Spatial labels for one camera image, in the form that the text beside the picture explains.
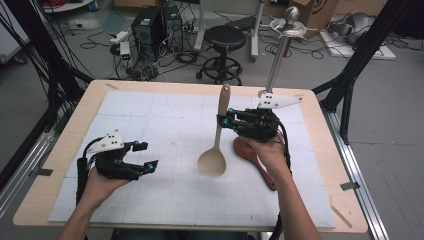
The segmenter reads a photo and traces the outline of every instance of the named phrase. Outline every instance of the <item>black frame post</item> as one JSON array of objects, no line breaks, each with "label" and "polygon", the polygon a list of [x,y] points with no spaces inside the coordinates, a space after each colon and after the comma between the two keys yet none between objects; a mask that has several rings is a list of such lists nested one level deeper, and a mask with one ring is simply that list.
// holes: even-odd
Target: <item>black frame post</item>
[{"label": "black frame post", "polygon": [[329,112],[336,112],[337,105],[344,99],[340,135],[347,145],[349,144],[349,117],[355,82],[375,52],[379,50],[381,44],[396,26],[398,20],[406,13],[412,1],[388,0],[343,71],[336,78],[312,89],[315,94],[330,89],[325,99],[320,101],[321,107]]}]

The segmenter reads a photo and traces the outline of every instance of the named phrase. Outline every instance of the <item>floor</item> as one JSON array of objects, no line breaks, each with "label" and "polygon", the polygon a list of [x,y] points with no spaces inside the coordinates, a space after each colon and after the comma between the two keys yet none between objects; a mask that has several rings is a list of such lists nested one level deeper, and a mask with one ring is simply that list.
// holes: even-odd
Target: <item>floor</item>
[{"label": "floor", "polygon": [[[96,46],[93,49],[82,49],[80,44],[87,42],[88,35],[102,30],[119,32],[128,29],[132,22],[131,14],[125,16],[127,18],[111,9],[101,10],[95,13],[95,17],[100,19],[99,29],[76,31],[73,35],[71,32],[65,33],[70,48],[96,78],[116,78],[109,48]],[[226,21],[218,15],[212,20],[214,24]],[[271,31],[262,31],[261,34],[272,35]],[[108,43],[110,38],[109,35],[101,34],[95,40]],[[275,43],[271,38],[264,40]],[[318,36],[311,40],[307,45],[293,41],[292,46],[312,50],[323,46]],[[409,42],[410,47],[422,46],[422,41]],[[246,46],[231,54],[243,66],[243,85],[265,86],[274,59],[267,51],[267,46],[267,43],[260,42],[259,58],[255,63],[249,58],[250,39]],[[419,240],[424,239],[424,188],[420,181],[424,173],[424,52],[393,45],[389,49],[396,55],[395,61],[372,60],[359,76],[353,96],[349,139],[389,238]],[[325,49],[321,51],[322,59],[317,59],[316,53],[301,53],[293,48],[290,53],[282,61],[275,87],[312,89],[336,77],[348,61],[330,57]],[[211,57],[216,53],[203,50],[200,55]],[[168,55],[161,65],[170,61],[172,56]],[[204,58],[199,57],[196,64],[203,61]],[[168,67],[159,67],[158,70],[164,73],[183,65],[173,63]],[[152,81],[212,84],[213,81],[206,77],[196,79],[195,73],[199,68],[197,65],[183,66],[159,75]],[[318,99],[324,97],[325,93],[318,95]],[[0,169],[4,168],[44,113],[46,101],[43,88],[30,63],[0,66]],[[13,224],[13,215],[32,181],[33,177],[29,177],[0,219],[0,239],[53,239],[60,232],[59,228],[29,228]],[[107,229],[90,231],[90,239],[107,239],[110,236],[110,230]],[[372,238],[369,233],[323,234],[323,237]]]}]

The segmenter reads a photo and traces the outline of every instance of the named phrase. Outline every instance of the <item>office chair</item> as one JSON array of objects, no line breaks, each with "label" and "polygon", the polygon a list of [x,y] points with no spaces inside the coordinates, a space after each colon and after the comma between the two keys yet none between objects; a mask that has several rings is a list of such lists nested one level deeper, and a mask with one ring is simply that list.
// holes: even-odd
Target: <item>office chair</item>
[{"label": "office chair", "polygon": [[237,79],[238,85],[241,86],[239,75],[243,72],[243,68],[239,62],[228,57],[228,52],[244,46],[246,43],[244,33],[234,27],[216,26],[206,30],[204,40],[210,48],[220,53],[220,56],[206,60],[202,69],[196,73],[196,78],[201,79],[203,73],[205,73],[208,77],[215,80],[214,84]]}]

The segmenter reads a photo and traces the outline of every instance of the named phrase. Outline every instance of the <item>cardboard box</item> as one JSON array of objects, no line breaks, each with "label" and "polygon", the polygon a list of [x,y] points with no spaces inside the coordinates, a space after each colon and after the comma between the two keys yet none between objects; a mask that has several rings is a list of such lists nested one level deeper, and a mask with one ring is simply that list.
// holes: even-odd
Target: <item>cardboard box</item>
[{"label": "cardboard box", "polygon": [[305,38],[309,39],[316,35],[322,29],[325,29],[334,14],[339,0],[290,0],[288,6],[271,4],[270,0],[265,2],[263,15],[273,17],[283,17],[287,7],[295,6],[300,11],[299,22],[306,27],[317,29],[317,31],[308,31]]},{"label": "cardboard box", "polygon": [[147,6],[162,6],[163,0],[114,0],[115,7],[119,10],[138,11],[139,8]]}]

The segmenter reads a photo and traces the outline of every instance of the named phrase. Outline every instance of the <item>wooden table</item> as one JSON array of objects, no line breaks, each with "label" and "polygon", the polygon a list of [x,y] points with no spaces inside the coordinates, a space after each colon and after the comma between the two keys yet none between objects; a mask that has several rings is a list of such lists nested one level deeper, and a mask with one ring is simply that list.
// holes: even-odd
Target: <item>wooden table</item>
[{"label": "wooden table", "polygon": [[[148,83],[96,80],[88,87],[70,121],[58,139],[44,168],[54,170],[49,177],[38,176],[13,219],[21,226],[61,226],[48,221],[49,214],[59,194],[67,169],[77,154],[91,122],[108,91],[140,91],[179,94],[218,95],[221,86],[177,83]],[[262,88],[232,86],[234,95],[256,96]],[[363,233],[368,230],[361,207],[353,190],[343,191],[340,184],[349,182],[342,160],[337,151],[327,123],[315,94],[310,90],[273,89],[275,94],[302,97],[301,111],[314,148],[315,157],[329,194],[331,208],[334,211],[337,227],[325,229],[329,232]],[[92,224],[92,227],[119,227],[110,224]]]}]

